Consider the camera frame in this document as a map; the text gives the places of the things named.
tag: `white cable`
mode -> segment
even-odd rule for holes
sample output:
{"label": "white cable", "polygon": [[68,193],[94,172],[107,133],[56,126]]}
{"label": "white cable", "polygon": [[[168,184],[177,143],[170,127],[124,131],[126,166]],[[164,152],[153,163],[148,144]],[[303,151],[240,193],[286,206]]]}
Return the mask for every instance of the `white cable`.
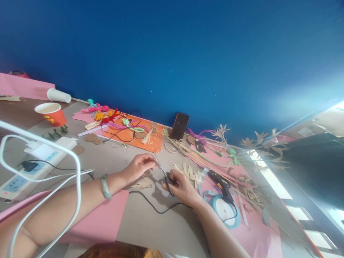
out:
{"label": "white cable", "polygon": [[[79,161],[79,158],[78,156],[70,151],[69,149],[66,149],[60,145],[57,145],[56,143],[53,143],[51,141],[48,141],[47,139],[44,139],[42,137],[39,137],[33,133],[30,133],[30,132],[27,132],[23,129],[20,129],[14,125],[11,125],[11,124],[8,124],[6,122],[3,122],[3,121],[0,121],[0,127],[2,128],[5,128],[7,130],[10,130],[10,131],[13,131],[15,133],[18,133],[18,134],[21,134],[23,136],[26,136],[28,138],[31,138],[33,140],[37,140],[37,141],[40,141],[42,143],[45,143],[49,146],[52,146],[56,149],[59,149],[61,151],[64,151],[66,152],[67,154],[71,155],[72,158],[75,160],[75,164],[76,164],[76,174],[74,176],[71,176],[70,178],[66,179],[66,181],[64,181],[58,188],[56,188],[53,192],[51,192],[47,197],[45,197],[38,205],[36,205],[25,217],[24,219],[19,223],[19,225],[17,226],[16,230],[15,230],[15,233],[13,234],[12,236],[12,239],[11,239],[11,243],[10,243],[10,248],[7,252],[7,257],[8,258],[12,258],[12,254],[13,254],[13,248],[14,248],[14,243],[15,243],[15,238],[19,232],[19,229],[21,227],[21,225],[24,223],[24,221],[26,220],[26,218],[35,210],[37,209],[45,200],[47,200],[52,194],[54,194],[60,187],[62,187],[67,181],[69,181],[70,179],[76,177],[76,192],[77,192],[77,204],[76,204],[76,208],[75,208],[75,212],[71,218],[71,220],[69,221],[69,223],[67,224],[67,226],[63,229],[63,231],[61,232],[60,235],[57,236],[57,238],[55,240],[53,240],[38,256],[37,258],[41,258],[59,239],[60,237],[68,230],[68,228],[72,225],[72,223],[74,222],[76,216],[78,215],[78,212],[80,210],[80,205],[81,205],[81,178],[80,178],[80,161]],[[21,174],[19,171],[15,170],[15,169],[12,169],[12,167],[10,167],[9,165],[6,164],[6,162],[4,161],[4,158],[3,158],[3,154],[4,154],[4,148],[5,148],[5,142],[6,142],[6,139],[8,137],[4,137],[5,140],[3,139],[1,141],[1,145],[0,145],[0,163],[7,169],[9,169],[10,171],[14,172],[15,174],[18,174],[20,175],[21,177],[23,178],[26,178],[27,180],[29,181],[32,181],[32,182],[42,182],[42,181],[39,181],[39,180],[32,180],[28,177],[26,177],[25,175]]]}
{"label": "white cable", "polygon": [[[81,173],[81,175],[83,174],[87,174],[88,172],[92,172],[94,169],[89,169],[87,171],[84,171]],[[20,221],[20,223],[18,224],[18,226],[16,227],[12,239],[11,239],[11,243],[10,243],[10,248],[9,248],[9,252],[8,252],[8,256],[12,257],[13,254],[13,249],[14,249],[14,244],[15,244],[15,239],[17,238],[17,235],[19,233],[19,230],[21,228],[21,226],[23,225],[23,223],[25,222],[25,220],[42,204],[44,203],[47,199],[49,199],[50,196],[52,196],[57,190],[59,190],[65,183],[67,183],[70,179],[76,177],[77,175],[71,176],[69,178],[67,178],[62,184],[60,184],[54,191],[52,191],[50,194],[48,194],[43,200],[41,200],[35,207],[33,207],[32,210],[30,210],[25,217]],[[39,256],[37,257],[42,257],[58,240],[60,237],[62,237],[62,235],[68,230],[69,226],[65,227],[64,230],[61,232],[61,234],[55,239],[53,240],[44,250],[43,252],[40,253]]]}
{"label": "white cable", "polygon": [[32,179],[24,174],[22,174],[20,171],[12,168],[11,166],[9,166],[5,160],[4,160],[4,157],[3,157],[3,151],[5,149],[5,144],[6,144],[6,141],[9,137],[13,137],[13,138],[19,138],[19,139],[22,139],[24,141],[28,141],[27,139],[23,138],[23,137],[20,137],[18,135],[14,135],[14,134],[9,134],[9,135],[6,135],[2,141],[1,141],[1,145],[0,145],[0,163],[4,166],[4,168],[6,168],[7,170],[17,174],[17,175],[20,175],[22,178],[28,180],[28,181],[31,181],[31,182],[44,182],[44,181],[48,181],[50,179],[53,179],[53,178],[56,178],[56,177],[61,177],[61,176],[65,176],[65,175],[58,175],[58,176],[53,176],[53,177],[49,177],[49,178],[44,178],[44,179],[40,179],[40,180],[35,180],[35,179]]}

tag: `paper scrap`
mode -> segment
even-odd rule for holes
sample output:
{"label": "paper scrap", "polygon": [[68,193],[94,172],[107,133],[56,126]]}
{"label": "paper scrap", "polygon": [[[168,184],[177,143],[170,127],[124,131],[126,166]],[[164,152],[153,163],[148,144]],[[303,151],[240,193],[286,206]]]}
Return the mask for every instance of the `paper scrap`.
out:
{"label": "paper scrap", "polygon": [[20,101],[20,96],[0,97],[0,100],[6,100],[6,101]]}
{"label": "paper scrap", "polygon": [[0,95],[49,100],[47,91],[55,84],[0,73]]}
{"label": "paper scrap", "polygon": [[94,118],[91,117],[91,112],[76,112],[74,113],[74,116],[72,119],[80,120],[80,121],[85,121],[86,123],[90,124],[94,121]]}
{"label": "paper scrap", "polygon": [[145,180],[145,182],[138,182],[135,185],[132,185],[132,188],[148,188],[148,187],[152,187],[152,184],[145,178],[144,175],[142,175],[143,179]]}
{"label": "paper scrap", "polygon": [[201,176],[201,172],[197,171],[196,173],[192,170],[192,167],[189,165],[186,167],[186,162],[183,163],[183,168],[179,168],[176,164],[173,165],[173,168],[178,172],[186,175],[186,177],[194,181],[195,189],[197,189],[200,185],[202,185],[203,179]]}

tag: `charger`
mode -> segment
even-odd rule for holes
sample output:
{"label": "charger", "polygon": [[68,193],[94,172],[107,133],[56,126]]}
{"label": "charger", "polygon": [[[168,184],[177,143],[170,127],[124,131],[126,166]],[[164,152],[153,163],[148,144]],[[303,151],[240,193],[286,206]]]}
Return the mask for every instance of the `charger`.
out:
{"label": "charger", "polygon": [[30,141],[26,145],[28,147],[24,151],[37,159],[45,160],[54,153],[54,149],[44,143]]}
{"label": "charger", "polygon": [[23,168],[24,168],[25,171],[27,171],[27,172],[33,171],[33,170],[38,166],[38,164],[35,163],[35,162],[27,162],[27,161],[23,161],[23,162],[21,163],[21,165],[23,166]]}

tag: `orange paper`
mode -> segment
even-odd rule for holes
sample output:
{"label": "orange paper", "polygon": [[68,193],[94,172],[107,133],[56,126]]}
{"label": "orange paper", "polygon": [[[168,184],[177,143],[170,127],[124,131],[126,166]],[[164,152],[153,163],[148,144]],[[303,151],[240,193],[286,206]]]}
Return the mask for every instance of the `orange paper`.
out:
{"label": "orange paper", "polygon": [[[137,117],[131,116],[131,115],[127,115],[126,118],[132,119],[133,121],[137,119]],[[123,121],[123,118],[121,117],[121,118],[115,120],[115,123],[119,124],[119,125],[123,125],[122,121]],[[140,120],[133,122],[133,124],[137,125],[139,122],[140,122]],[[138,125],[144,125],[149,130],[151,130],[151,128],[152,128],[151,123],[152,123],[151,121],[142,119]],[[138,140],[136,138],[132,142],[130,142],[134,137],[134,131],[131,129],[125,129],[125,130],[120,131],[120,132],[119,131],[120,131],[119,129],[108,127],[107,133],[104,133],[103,136],[110,138],[111,136],[113,136],[113,134],[118,132],[116,134],[116,136],[112,137],[112,139],[130,144],[130,145],[133,145],[135,147],[145,149],[147,151],[154,152],[154,153],[158,153],[159,151],[161,151],[161,145],[162,145],[162,139],[163,139],[163,135],[161,134],[161,132],[163,131],[163,127],[161,125],[158,125],[157,132],[155,134],[153,134],[153,133],[151,134],[151,136],[150,136],[148,142],[146,142],[146,144],[141,143],[143,139]]]}

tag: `black cable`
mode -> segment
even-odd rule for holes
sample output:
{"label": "black cable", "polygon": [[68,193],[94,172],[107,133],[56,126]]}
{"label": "black cable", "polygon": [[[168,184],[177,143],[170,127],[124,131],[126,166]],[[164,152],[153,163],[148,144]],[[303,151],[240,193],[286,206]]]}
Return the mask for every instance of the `black cable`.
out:
{"label": "black cable", "polygon": [[[58,169],[58,170],[66,170],[66,171],[76,170],[75,168],[74,168],[74,169],[58,168],[58,167],[54,166],[53,164],[49,163],[48,161],[44,161],[44,160],[40,160],[40,159],[30,159],[30,160],[27,160],[27,161],[23,161],[23,162],[20,163],[20,164],[22,165],[22,164],[25,163],[25,162],[36,162],[36,161],[47,163],[48,165],[50,165],[50,166],[52,166],[53,168]],[[88,174],[89,174],[90,177],[92,177],[92,179],[94,180],[93,175],[92,175],[90,172],[88,172]]]}
{"label": "black cable", "polygon": [[[134,135],[133,135],[133,139],[132,140],[130,140],[130,141],[125,141],[125,140],[122,140],[121,138],[119,138],[119,136],[117,135],[119,132],[121,132],[121,131],[123,131],[123,130],[125,130],[125,129],[129,129],[129,128],[133,128],[133,127],[137,127],[140,123],[141,123],[141,121],[142,121],[142,117],[141,117],[141,113],[140,113],[140,111],[138,111],[138,110],[133,110],[133,111],[131,111],[131,112],[129,112],[129,113],[127,113],[127,115],[129,115],[129,114],[131,114],[131,113],[133,113],[133,112],[135,112],[135,111],[137,111],[138,113],[139,113],[139,117],[140,117],[140,121],[136,124],[136,125],[133,125],[132,124],[132,122],[131,122],[131,120],[129,120],[129,122],[132,124],[132,126],[129,126],[129,127],[126,127],[126,128],[123,128],[123,129],[121,129],[121,130],[119,130],[118,132],[116,132],[115,134],[113,134],[113,133],[109,133],[109,134],[112,134],[112,136],[109,138],[109,139],[107,139],[107,140],[105,140],[105,141],[103,141],[103,143],[106,143],[107,141],[109,141],[110,139],[112,139],[112,137],[114,137],[114,136],[116,136],[120,141],[122,141],[122,142],[132,142],[134,139],[135,139],[135,131],[134,131]],[[103,131],[103,132],[105,132],[105,133],[108,133],[107,131],[104,131],[103,130],[103,128],[102,128],[102,125],[100,126],[100,129]]]}
{"label": "black cable", "polygon": [[159,214],[164,214],[164,213],[168,212],[170,209],[176,207],[176,206],[179,205],[179,204],[185,205],[186,207],[189,207],[190,209],[192,209],[190,206],[188,206],[188,205],[186,205],[186,204],[184,204],[184,203],[178,202],[178,203],[172,205],[172,206],[171,206],[170,208],[168,208],[166,211],[160,212],[160,211],[158,211],[158,210],[153,206],[153,204],[147,199],[147,197],[146,197],[143,193],[141,193],[140,191],[130,191],[130,192],[129,192],[129,194],[132,194],[132,193],[133,193],[133,194],[139,193],[140,195],[142,195],[143,198],[145,198],[145,200],[146,200],[146,201],[153,207],[153,209],[154,209],[157,213],[159,213]]}
{"label": "black cable", "polygon": [[234,219],[234,218],[236,218],[236,217],[237,217],[237,215],[238,215],[238,210],[237,210],[237,207],[236,207],[234,204],[232,204],[232,206],[235,208],[236,215],[235,215],[234,217],[231,217],[231,218],[229,218],[229,219],[225,219],[225,220],[223,220],[223,221],[222,221],[223,223],[225,223],[227,220]]}

